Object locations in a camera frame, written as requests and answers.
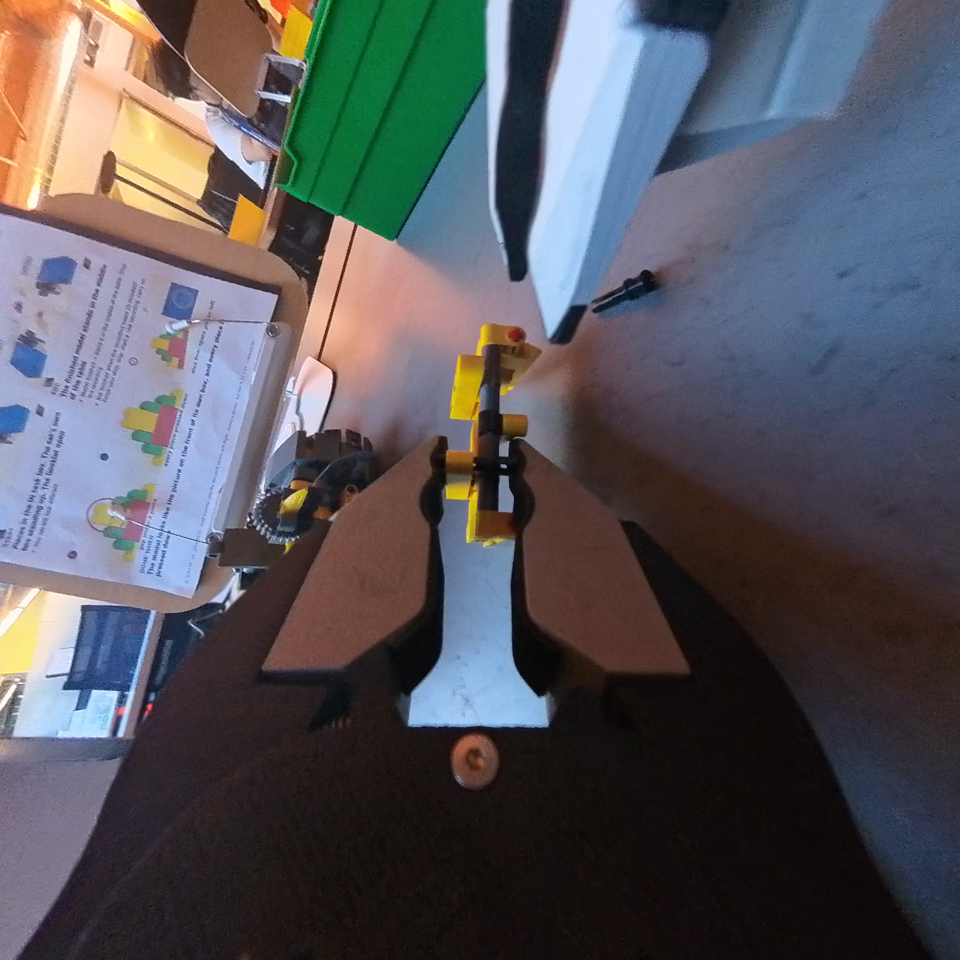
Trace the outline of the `green plastic bin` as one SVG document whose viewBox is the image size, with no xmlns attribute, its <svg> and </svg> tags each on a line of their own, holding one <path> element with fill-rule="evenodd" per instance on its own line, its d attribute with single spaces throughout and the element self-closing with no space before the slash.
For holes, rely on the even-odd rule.
<svg viewBox="0 0 960 960">
<path fill-rule="evenodd" d="M 277 186 L 390 241 L 485 80 L 483 1 L 318 2 Z"/>
</svg>

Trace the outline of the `printed instruction sheet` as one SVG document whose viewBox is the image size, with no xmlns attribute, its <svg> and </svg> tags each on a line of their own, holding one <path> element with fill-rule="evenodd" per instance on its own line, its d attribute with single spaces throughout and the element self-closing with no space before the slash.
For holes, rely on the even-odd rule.
<svg viewBox="0 0 960 960">
<path fill-rule="evenodd" d="M 2 562 L 194 594 L 281 288 L 2 207 Z"/>
</svg>

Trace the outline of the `yellow storage box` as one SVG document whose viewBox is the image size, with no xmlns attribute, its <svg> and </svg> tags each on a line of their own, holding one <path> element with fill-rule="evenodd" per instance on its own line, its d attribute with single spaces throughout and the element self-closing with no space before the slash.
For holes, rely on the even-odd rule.
<svg viewBox="0 0 960 960">
<path fill-rule="evenodd" d="M 237 198 L 227 237 L 250 247 L 267 250 L 271 243 L 270 210 L 241 195 Z"/>
</svg>

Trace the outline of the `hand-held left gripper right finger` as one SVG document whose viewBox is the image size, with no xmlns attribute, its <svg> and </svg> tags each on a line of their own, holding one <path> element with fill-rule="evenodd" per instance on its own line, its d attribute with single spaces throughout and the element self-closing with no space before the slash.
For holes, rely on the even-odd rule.
<svg viewBox="0 0 960 960">
<path fill-rule="evenodd" d="M 535 695 L 690 676 L 615 512 L 526 440 L 510 444 L 511 651 Z"/>
</svg>

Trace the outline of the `clear acrylic box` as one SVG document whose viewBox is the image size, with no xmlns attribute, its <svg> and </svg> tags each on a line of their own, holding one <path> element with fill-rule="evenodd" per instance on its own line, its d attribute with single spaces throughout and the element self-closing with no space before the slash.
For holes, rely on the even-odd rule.
<svg viewBox="0 0 960 960">
<path fill-rule="evenodd" d="M 259 100 L 290 104 L 306 77 L 306 61 L 276 51 L 263 53 L 254 80 Z"/>
</svg>

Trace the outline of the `yellow toy brick assembly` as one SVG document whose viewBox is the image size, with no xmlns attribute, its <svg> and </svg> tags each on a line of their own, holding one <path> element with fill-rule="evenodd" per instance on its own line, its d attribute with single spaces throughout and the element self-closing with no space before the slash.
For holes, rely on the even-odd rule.
<svg viewBox="0 0 960 960">
<path fill-rule="evenodd" d="M 474 353 L 457 358 L 449 416 L 470 424 L 469 446 L 437 453 L 433 463 L 446 497 L 467 504 L 469 544 L 498 546 L 518 535 L 515 512 L 500 507 L 500 489 L 503 481 L 513 488 L 522 476 L 520 443 L 527 438 L 529 419 L 505 413 L 501 399 L 529 374 L 542 353 L 523 328 L 489 323 L 482 326 Z"/>
</svg>

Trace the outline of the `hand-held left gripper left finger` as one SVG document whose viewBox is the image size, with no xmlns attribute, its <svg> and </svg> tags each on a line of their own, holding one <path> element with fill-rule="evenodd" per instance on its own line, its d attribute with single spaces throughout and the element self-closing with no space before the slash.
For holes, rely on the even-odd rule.
<svg viewBox="0 0 960 960">
<path fill-rule="evenodd" d="M 439 527 L 446 437 L 429 438 L 332 522 L 261 668 L 283 683 L 359 681 L 383 668 L 410 695 L 442 650 Z"/>
</svg>

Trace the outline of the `grey desk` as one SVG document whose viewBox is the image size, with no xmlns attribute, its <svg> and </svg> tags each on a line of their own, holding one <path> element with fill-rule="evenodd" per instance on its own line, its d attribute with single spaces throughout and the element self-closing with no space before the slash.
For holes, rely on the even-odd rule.
<svg viewBox="0 0 960 960">
<path fill-rule="evenodd" d="M 600 291 L 546 342 L 488 207 L 482 91 L 396 241 L 336 219 L 303 350 L 333 426 L 385 461 L 449 421 L 488 321 L 544 354 L 531 443 L 638 522 L 747 629 L 812 721 L 872 854 L 958 958 L 958 2 L 736 2 L 721 43 L 814 13 L 864 44 L 846 97 L 736 128 L 691 113 Z"/>
</svg>

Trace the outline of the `dark monitor screen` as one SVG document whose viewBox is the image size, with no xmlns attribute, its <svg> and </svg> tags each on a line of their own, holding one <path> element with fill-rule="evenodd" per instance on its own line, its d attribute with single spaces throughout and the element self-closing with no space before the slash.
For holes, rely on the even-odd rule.
<svg viewBox="0 0 960 960">
<path fill-rule="evenodd" d="M 129 692 L 152 621 L 153 613 L 139 607 L 82 605 L 63 690 Z"/>
</svg>

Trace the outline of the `black brick pin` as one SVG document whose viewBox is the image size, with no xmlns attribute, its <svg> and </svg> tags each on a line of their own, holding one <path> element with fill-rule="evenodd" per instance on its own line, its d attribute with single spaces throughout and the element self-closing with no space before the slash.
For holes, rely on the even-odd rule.
<svg viewBox="0 0 960 960">
<path fill-rule="evenodd" d="M 596 315 L 612 312 L 620 307 L 637 303 L 659 291 L 660 283 L 653 270 L 642 270 L 626 278 L 619 286 L 597 296 L 590 304 Z"/>
</svg>

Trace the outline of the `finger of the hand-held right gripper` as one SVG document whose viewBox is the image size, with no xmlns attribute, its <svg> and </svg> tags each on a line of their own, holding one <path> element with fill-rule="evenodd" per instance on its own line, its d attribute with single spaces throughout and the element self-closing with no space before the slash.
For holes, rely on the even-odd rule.
<svg viewBox="0 0 960 960">
<path fill-rule="evenodd" d="M 529 272 L 547 100 L 569 7 L 565 1 L 486 2 L 487 206 L 510 283 Z"/>
<path fill-rule="evenodd" d="M 700 30 L 644 18 L 564 21 L 527 242 L 550 343 L 573 339 L 710 58 Z"/>
</svg>

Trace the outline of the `grey yellow toy brick vehicle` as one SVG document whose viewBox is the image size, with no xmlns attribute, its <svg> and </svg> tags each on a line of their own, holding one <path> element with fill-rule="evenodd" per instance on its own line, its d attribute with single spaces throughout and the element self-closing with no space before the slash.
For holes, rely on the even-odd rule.
<svg viewBox="0 0 960 960">
<path fill-rule="evenodd" d="M 271 455 L 266 484 L 244 525 L 216 541 L 218 567 L 264 570 L 341 509 L 380 474 L 372 441 L 350 429 L 296 431 Z"/>
</svg>

